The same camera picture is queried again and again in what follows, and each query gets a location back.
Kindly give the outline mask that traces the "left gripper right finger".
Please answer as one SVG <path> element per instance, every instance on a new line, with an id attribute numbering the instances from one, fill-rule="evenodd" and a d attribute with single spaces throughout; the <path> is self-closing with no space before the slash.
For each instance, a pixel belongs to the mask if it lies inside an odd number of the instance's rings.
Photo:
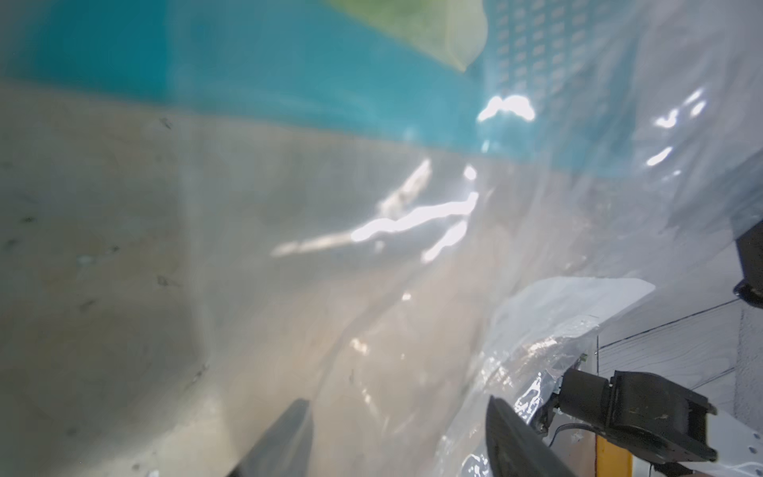
<path id="1" fill-rule="evenodd" d="M 493 476 L 574 477 L 574 473 L 499 397 L 490 397 L 485 441 Z"/>

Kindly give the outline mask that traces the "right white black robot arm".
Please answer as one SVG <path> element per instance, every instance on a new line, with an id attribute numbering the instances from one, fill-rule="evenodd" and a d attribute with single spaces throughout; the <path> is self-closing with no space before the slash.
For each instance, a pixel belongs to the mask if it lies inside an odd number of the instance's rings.
<path id="1" fill-rule="evenodd" d="M 570 368 L 558 390 L 529 421 L 499 399 L 486 414 L 489 460 L 516 476 L 568 476 L 542 441 L 552 415 L 570 429 L 593 432 L 668 476 L 759 476 L 762 434 L 711 400 L 654 373 L 616 371 L 609 378 Z"/>

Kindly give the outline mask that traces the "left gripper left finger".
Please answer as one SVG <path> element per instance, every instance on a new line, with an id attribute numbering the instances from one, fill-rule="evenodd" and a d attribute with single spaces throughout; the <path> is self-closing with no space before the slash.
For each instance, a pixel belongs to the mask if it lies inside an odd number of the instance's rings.
<path id="1" fill-rule="evenodd" d="M 302 477 L 314 437 L 310 401 L 296 399 L 229 473 L 230 477 Z"/>

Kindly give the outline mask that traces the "chinese cabbage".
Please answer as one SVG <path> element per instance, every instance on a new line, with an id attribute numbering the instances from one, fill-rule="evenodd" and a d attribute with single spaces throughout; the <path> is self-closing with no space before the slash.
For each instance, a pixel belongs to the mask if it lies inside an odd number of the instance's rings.
<path id="1" fill-rule="evenodd" d="M 481 0 L 344 0 L 330 3 L 366 25 L 464 72 L 489 33 Z"/>

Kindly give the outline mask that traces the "teal plastic basket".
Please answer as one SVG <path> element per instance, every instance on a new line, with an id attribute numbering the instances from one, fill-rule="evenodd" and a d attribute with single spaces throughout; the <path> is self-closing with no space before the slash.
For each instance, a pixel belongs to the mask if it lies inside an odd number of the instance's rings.
<path id="1" fill-rule="evenodd" d="M 131 101 L 619 175 L 640 7 L 482 1 L 459 72 L 332 1 L 5 1 L 1 73 Z"/>

